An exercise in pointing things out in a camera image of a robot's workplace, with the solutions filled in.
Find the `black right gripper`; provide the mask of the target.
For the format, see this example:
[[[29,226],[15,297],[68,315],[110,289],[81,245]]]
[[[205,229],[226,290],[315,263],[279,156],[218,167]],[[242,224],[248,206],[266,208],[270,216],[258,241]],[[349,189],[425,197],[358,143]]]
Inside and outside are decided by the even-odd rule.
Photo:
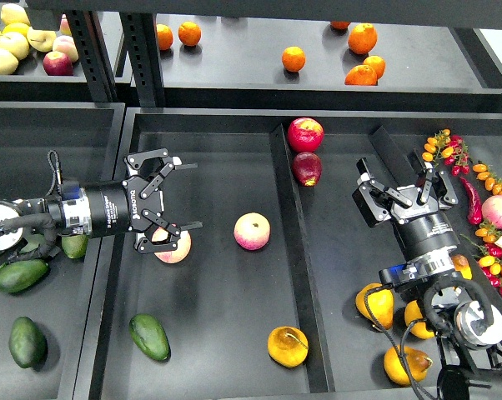
[[[394,189],[376,180],[367,159],[356,162],[358,187],[352,198],[370,228],[389,221],[405,259],[457,248],[459,239],[445,211],[458,204],[449,174],[411,152],[409,163],[418,179],[415,186]]]

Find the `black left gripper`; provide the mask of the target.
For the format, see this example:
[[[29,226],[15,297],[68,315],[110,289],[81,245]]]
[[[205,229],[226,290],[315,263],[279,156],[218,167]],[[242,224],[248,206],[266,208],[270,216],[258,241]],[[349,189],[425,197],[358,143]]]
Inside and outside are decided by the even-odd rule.
[[[157,161],[158,167],[147,177],[142,177],[139,172],[149,160]],[[128,169],[126,180],[98,182],[84,188],[91,221],[89,235],[100,238],[132,230],[136,232],[134,248],[140,254],[177,250],[184,232],[200,229],[203,223],[193,221],[177,225],[163,219],[163,194],[159,188],[171,172],[193,169],[198,164],[184,164],[164,147],[131,153],[123,161]],[[155,240],[159,229],[166,233],[166,237]]]

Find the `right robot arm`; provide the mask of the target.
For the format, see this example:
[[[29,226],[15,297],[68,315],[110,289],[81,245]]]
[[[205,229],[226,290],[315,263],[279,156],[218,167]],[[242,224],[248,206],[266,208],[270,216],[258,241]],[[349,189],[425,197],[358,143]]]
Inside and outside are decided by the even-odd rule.
[[[451,253],[459,239],[444,212],[458,199],[448,174],[418,164],[416,183],[393,188],[376,180],[364,158],[357,162],[353,199],[369,227],[392,224],[405,259],[379,272],[380,286],[363,295],[364,310],[386,333],[371,295],[394,290],[417,303],[418,320],[434,332],[439,348],[436,398],[502,399],[502,313],[478,283],[454,268]]]

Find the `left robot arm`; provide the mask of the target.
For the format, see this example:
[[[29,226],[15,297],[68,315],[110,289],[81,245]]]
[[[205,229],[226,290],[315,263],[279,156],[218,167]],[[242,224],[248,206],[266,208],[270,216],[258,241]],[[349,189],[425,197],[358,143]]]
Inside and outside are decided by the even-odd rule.
[[[187,167],[179,157],[159,148],[131,153],[123,161],[124,179],[82,185],[64,179],[58,154],[49,152],[53,180],[46,196],[0,199],[0,264],[45,258],[55,251],[58,237],[79,235],[135,233],[138,253],[169,252],[177,249],[183,232],[203,226],[163,219],[163,182]]]

